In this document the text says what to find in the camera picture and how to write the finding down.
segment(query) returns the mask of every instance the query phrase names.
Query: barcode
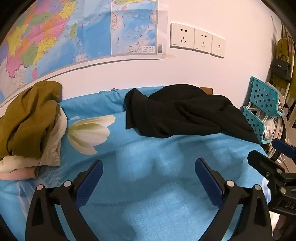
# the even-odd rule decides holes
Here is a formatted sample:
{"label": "barcode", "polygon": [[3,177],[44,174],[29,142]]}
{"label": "barcode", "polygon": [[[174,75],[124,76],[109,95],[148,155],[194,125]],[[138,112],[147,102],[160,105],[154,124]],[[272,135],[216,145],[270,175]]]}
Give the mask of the barcode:
{"label": "barcode", "polygon": [[158,53],[162,53],[163,52],[163,45],[159,44],[158,45]]}

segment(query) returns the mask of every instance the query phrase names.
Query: blue gripper pad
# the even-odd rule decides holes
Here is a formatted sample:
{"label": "blue gripper pad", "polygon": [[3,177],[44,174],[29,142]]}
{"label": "blue gripper pad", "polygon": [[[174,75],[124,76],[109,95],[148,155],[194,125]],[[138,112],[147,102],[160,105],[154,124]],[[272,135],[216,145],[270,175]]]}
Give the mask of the blue gripper pad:
{"label": "blue gripper pad", "polygon": [[295,148],[277,138],[272,141],[272,147],[291,159],[296,157]]}
{"label": "blue gripper pad", "polygon": [[85,206],[103,174],[103,163],[98,161],[76,190],[75,206]]}
{"label": "blue gripper pad", "polygon": [[198,158],[195,162],[195,173],[202,183],[212,204],[221,209],[223,207],[223,192],[200,158]]}

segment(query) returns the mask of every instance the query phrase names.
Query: teal plastic basket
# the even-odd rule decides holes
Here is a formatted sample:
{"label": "teal plastic basket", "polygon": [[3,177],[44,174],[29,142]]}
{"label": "teal plastic basket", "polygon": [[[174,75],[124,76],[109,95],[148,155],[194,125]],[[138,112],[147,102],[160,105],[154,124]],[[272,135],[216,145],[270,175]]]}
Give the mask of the teal plastic basket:
{"label": "teal plastic basket", "polygon": [[243,115],[247,119],[249,125],[253,128],[254,133],[256,134],[257,138],[261,143],[267,144],[269,143],[273,136],[269,140],[263,140],[264,137],[264,123],[262,120],[260,120],[256,115],[254,115],[252,112],[250,112],[248,109],[246,109],[245,106],[243,106],[244,112]]}
{"label": "teal plastic basket", "polygon": [[278,110],[278,92],[255,77],[251,77],[251,82],[253,82],[253,87],[250,102],[268,116],[284,116],[284,113]]}

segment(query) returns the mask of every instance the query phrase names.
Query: black handbag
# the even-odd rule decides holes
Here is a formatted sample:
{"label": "black handbag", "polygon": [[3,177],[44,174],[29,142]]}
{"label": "black handbag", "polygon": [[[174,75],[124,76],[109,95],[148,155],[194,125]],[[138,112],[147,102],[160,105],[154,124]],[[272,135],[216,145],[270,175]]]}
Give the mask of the black handbag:
{"label": "black handbag", "polygon": [[[283,23],[281,23],[281,33],[282,33],[281,44],[283,45]],[[287,47],[288,47],[288,52],[287,52],[288,57],[281,54],[281,49],[282,49],[282,46],[281,46],[278,58],[274,59],[271,63],[271,72],[275,74],[277,77],[281,78],[282,80],[285,80],[288,83],[291,83],[292,67],[291,67],[291,64],[289,63],[289,41],[287,43]]]}

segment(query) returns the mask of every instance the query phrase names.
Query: electrical outlet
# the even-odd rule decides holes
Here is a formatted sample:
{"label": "electrical outlet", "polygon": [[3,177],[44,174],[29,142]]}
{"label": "electrical outlet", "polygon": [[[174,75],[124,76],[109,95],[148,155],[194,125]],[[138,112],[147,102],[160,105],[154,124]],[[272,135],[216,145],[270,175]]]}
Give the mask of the electrical outlet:
{"label": "electrical outlet", "polygon": [[194,30],[194,49],[195,51],[203,53],[211,53],[213,35],[199,30]]}
{"label": "electrical outlet", "polygon": [[178,23],[171,23],[170,46],[174,48],[193,49],[194,28]]}
{"label": "electrical outlet", "polygon": [[219,37],[213,35],[211,55],[214,55],[214,56],[217,56],[220,58],[224,58],[225,47],[226,47],[225,39],[222,39],[222,38],[219,38]]}

